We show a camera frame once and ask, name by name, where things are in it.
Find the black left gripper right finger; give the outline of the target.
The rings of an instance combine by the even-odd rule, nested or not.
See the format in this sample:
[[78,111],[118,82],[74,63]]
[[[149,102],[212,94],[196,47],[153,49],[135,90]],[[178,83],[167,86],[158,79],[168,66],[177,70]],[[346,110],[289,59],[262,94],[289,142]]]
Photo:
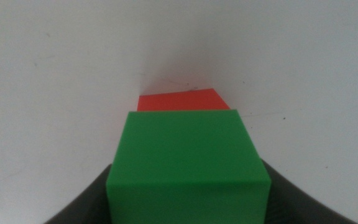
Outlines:
[[356,224],[306,194],[267,162],[264,162],[264,166],[272,181],[265,223]]

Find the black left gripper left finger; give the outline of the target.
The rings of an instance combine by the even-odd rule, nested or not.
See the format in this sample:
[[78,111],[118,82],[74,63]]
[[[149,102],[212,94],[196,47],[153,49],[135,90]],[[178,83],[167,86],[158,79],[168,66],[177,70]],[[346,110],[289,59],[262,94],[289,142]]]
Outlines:
[[110,168],[108,165],[77,198],[45,224],[111,224],[106,193]]

